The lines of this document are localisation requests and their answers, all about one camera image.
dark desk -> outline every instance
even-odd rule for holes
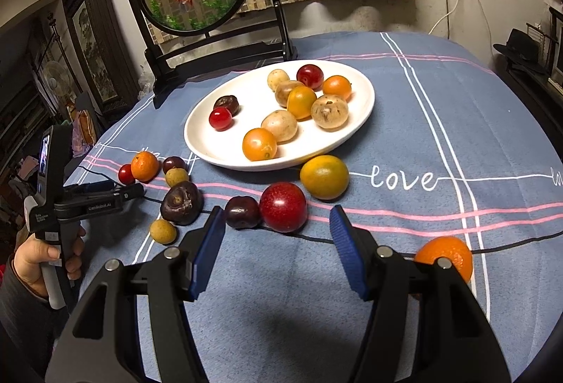
[[[501,78],[530,111],[563,160],[563,95],[549,83],[548,76],[511,60]]]

plate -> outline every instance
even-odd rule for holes
[[[249,161],[242,150],[244,135],[250,129],[260,127],[263,119],[272,111],[283,110],[276,102],[274,92],[268,87],[268,73],[282,69],[291,79],[295,79],[297,70],[308,63],[319,66],[325,79],[332,75],[348,78],[352,84],[352,95],[348,100],[348,120],[344,126],[332,131],[318,127],[311,118],[300,121],[297,135],[278,145],[274,159]],[[218,132],[209,125],[209,114],[213,110],[213,104],[223,95],[234,95],[239,101],[240,111],[233,118],[233,125],[229,129]],[[249,172],[279,170],[302,164],[343,144],[364,124],[374,103],[372,83],[352,67],[329,61],[274,63],[237,76],[205,96],[188,116],[184,126],[184,140],[196,156],[210,164]]]

metal screw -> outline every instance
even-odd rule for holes
[[[119,267],[119,261],[117,259],[109,259],[109,261],[105,263],[104,267],[109,272],[113,272]]]
[[[443,269],[451,269],[451,261],[447,257],[439,257],[437,262]]]
[[[376,250],[376,253],[379,255],[379,257],[391,257],[393,256],[393,250],[389,247],[378,247]]]
[[[164,250],[164,257],[167,259],[174,259],[175,257],[179,256],[179,249],[178,247],[170,247]]]

finger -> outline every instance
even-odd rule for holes
[[[80,256],[83,251],[84,251],[84,240],[78,237],[72,244],[72,252],[75,255]]]
[[[69,277],[69,280],[76,281],[82,276],[82,272],[79,269],[76,272],[69,273],[67,276]]]
[[[65,264],[68,273],[76,272],[80,267],[82,267],[82,259],[78,256],[72,256]]]
[[[18,248],[21,258],[28,264],[38,264],[40,262],[55,261],[60,256],[60,251],[39,240],[35,235],[29,237],[26,242]]]

hand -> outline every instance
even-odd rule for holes
[[[84,251],[84,241],[81,237],[85,235],[86,231],[80,228],[78,237],[72,244],[73,255],[68,258],[65,264],[70,280],[78,280],[82,276],[80,255]],[[35,234],[32,234],[16,251],[13,258],[13,269],[20,280],[36,295],[47,298],[47,288],[39,263],[55,261],[58,258],[59,251],[57,248],[43,240],[38,240]]]

